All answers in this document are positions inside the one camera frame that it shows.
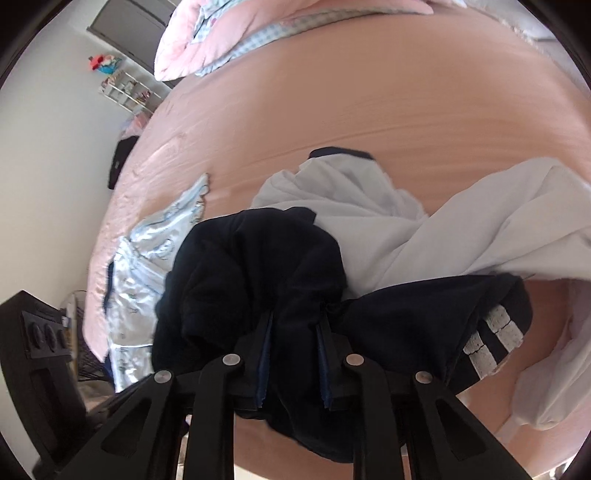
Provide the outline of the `navy blue shorts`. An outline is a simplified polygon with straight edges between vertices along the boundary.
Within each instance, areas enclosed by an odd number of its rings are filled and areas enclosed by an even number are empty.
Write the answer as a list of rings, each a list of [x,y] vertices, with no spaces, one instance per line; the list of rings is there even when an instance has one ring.
[[[425,371],[459,393],[518,348],[533,320],[524,283],[510,274],[411,282],[358,298],[346,287],[339,244],[308,208],[201,222],[182,242],[155,307],[153,368],[197,371],[245,355],[260,336],[257,390],[242,416],[349,463],[349,404],[335,388],[322,332],[344,336],[387,371]]]

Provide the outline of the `white t-shirt navy trim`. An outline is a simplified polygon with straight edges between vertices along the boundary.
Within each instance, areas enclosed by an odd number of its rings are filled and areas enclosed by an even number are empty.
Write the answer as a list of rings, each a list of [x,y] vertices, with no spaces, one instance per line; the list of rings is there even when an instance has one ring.
[[[315,212],[355,296],[469,274],[590,279],[590,187],[552,158],[490,174],[427,214],[368,154],[325,149],[273,174],[252,207]]]

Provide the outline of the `light blue printed baby garment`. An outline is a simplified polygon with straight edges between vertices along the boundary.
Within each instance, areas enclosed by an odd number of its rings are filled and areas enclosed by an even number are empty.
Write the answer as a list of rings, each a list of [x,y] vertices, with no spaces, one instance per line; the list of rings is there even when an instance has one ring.
[[[107,270],[103,310],[114,389],[120,392],[153,372],[155,306],[188,232],[204,217],[209,178],[201,175],[166,208],[139,223],[119,243]]]

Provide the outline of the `fluffy white printed robe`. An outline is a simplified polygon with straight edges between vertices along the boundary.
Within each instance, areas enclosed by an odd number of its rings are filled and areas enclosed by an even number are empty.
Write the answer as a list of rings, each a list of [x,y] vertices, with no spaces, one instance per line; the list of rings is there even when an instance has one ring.
[[[518,379],[512,403],[518,425],[551,429],[590,396],[590,290],[573,297],[569,340]]]

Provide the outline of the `black bag on floor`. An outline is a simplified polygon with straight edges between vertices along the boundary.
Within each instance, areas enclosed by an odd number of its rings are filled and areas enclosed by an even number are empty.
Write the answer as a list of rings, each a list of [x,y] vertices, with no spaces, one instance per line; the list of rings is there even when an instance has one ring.
[[[109,176],[108,176],[108,183],[107,188],[109,190],[113,190],[115,185],[119,179],[121,174],[122,168],[133,150],[137,140],[139,139],[138,136],[130,136],[125,139],[120,140],[115,148],[112,162],[109,169]]]

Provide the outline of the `colourful toy on shelf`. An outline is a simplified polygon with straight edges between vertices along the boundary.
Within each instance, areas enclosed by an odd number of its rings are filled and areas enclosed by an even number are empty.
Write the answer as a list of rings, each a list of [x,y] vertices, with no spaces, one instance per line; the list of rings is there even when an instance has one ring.
[[[111,54],[99,54],[88,58],[89,67],[92,71],[99,71],[106,75],[113,74],[122,59]]]

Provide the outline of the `pink bed sheet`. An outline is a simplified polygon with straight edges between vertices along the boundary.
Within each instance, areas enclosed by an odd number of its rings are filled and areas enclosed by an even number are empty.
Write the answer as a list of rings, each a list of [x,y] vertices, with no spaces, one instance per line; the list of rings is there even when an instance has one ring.
[[[89,349],[108,360],[108,265],[137,223],[204,174],[209,191],[197,224],[257,209],[252,200],[267,179],[297,172],[325,149],[368,154],[427,214],[484,177],[535,158],[558,160],[590,187],[590,101],[510,30],[457,7],[332,23],[204,77],[189,75],[149,120],[114,188],[88,277]],[[531,328],[460,395],[535,475],[578,451],[590,430],[590,396],[555,427],[538,430],[512,419],[516,384],[569,340],[573,295],[590,290],[590,279],[523,279]]]

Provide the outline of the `grey door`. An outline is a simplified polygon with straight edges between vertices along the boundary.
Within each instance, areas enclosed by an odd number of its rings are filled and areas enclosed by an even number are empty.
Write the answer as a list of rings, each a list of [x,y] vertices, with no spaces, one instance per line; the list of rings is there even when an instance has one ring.
[[[110,0],[87,31],[152,74],[160,38],[178,4],[168,0]]]

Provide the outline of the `pink checked folded quilt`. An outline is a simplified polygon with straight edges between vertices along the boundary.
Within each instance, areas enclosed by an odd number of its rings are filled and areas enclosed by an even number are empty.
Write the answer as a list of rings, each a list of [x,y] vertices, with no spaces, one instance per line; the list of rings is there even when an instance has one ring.
[[[155,53],[154,78],[204,77],[249,52],[332,23],[370,15],[432,15],[432,1],[182,1]]]

